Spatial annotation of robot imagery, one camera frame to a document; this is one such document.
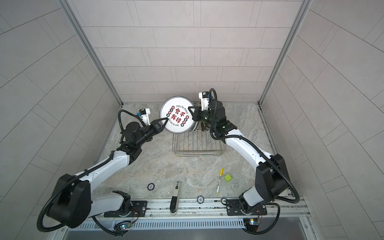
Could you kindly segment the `white plate red characters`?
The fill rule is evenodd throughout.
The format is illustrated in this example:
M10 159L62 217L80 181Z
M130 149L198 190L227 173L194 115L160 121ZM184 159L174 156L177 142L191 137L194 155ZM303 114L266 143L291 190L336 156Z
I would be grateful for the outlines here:
M184 97L172 97L164 102L160 110L160 118L167 118L165 129L172 134L188 132L194 125L189 107L194 104Z

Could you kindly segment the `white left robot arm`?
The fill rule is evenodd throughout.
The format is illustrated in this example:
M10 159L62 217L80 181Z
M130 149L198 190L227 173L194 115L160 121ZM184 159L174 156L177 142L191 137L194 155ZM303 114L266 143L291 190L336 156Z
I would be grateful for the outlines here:
M61 176L51 197L37 219L37 229L47 233L64 226L76 228L88 218L114 212L127 216L133 212L131 197L122 191L93 196L93 191L106 179L132 164L141 154L142 145L161 133L168 122L162 118L145 123L138 115L135 122L121 127L121 145L109 157L76 175Z

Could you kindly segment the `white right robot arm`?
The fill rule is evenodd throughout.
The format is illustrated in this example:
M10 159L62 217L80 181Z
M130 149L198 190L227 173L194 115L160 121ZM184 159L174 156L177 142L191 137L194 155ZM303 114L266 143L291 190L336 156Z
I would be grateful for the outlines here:
M246 214L256 210L258 204L281 200L291 204L300 202L300 195L290 180L284 158L271 155L247 139L227 117L223 103L218 101L216 90L199 94L201 106L191 107L192 119L202 122L211 137L237 151L255 170L255 184L239 197Z

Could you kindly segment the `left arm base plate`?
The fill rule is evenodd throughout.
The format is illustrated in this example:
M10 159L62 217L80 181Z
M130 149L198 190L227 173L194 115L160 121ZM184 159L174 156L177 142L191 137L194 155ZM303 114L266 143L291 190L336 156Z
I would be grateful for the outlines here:
M123 203L123 206L117 211L104 213L105 218L139 218L144 217L147 210L147 201L130 201Z

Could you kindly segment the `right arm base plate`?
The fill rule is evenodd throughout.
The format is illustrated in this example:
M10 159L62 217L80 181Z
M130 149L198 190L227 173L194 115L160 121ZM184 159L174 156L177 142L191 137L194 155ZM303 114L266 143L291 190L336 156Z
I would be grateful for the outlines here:
M259 203L249 206L245 200L226 199L221 200L226 206L228 216L265 216L268 214L265 205Z

